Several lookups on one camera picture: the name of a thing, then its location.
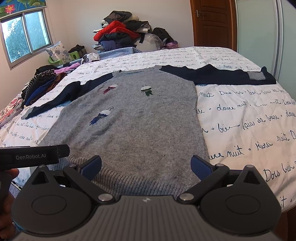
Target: floral pillow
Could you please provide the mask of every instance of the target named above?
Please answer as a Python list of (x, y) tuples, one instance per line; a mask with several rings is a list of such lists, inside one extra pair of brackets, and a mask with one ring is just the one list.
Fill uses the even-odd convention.
[(59, 60), (61, 64), (65, 64), (73, 60), (62, 42), (58, 42), (56, 45), (47, 48), (46, 51), (53, 61)]

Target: pink clothing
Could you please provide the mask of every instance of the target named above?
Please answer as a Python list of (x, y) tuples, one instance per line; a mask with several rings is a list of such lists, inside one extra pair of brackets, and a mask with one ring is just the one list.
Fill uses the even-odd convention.
[(73, 69), (77, 68), (77, 67), (80, 66), (80, 65), (81, 65), (80, 63), (75, 63), (75, 64), (72, 64), (72, 65), (69, 66), (69, 67), (65, 67), (65, 68), (57, 69), (57, 70), (55, 70), (54, 72), (55, 72), (56, 74), (61, 74), (61, 73), (64, 73), (64, 72), (66, 72), (66, 71), (73, 70)]

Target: curtain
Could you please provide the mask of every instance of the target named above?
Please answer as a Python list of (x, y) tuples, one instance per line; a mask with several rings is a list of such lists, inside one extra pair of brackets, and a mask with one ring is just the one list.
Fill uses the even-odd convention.
[(46, 6), (45, 0), (0, 0), (0, 18), (15, 12)]

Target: bed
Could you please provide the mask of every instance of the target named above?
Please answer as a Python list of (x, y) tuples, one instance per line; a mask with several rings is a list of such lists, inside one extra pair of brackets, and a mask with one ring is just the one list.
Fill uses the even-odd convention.
[[(136, 53), (83, 64), (66, 76), (33, 106), (54, 99), (73, 82), (100, 77), (116, 70), (135, 70), (154, 65), (187, 66), (197, 69), (211, 64), (218, 69), (260, 71), (260, 67), (240, 54), (220, 47), (188, 47)], [(196, 86), (197, 114), (212, 164), (231, 169), (253, 164), (262, 174), (282, 211), (296, 205), (296, 102), (276, 85)], [(29, 120), (21, 120), (24, 109), (0, 129), (0, 147), (38, 146), (58, 119), (64, 103)], [(30, 176), (20, 170), (15, 182), (21, 186)]]

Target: door handle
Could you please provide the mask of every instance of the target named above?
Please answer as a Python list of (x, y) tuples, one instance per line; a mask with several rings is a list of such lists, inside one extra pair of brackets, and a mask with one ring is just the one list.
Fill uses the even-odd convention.
[(200, 18), (200, 14), (201, 14), (201, 13), (202, 13), (201, 11), (196, 10), (196, 14), (197, 14), (197, 17), (198, 17), (198, 18)]

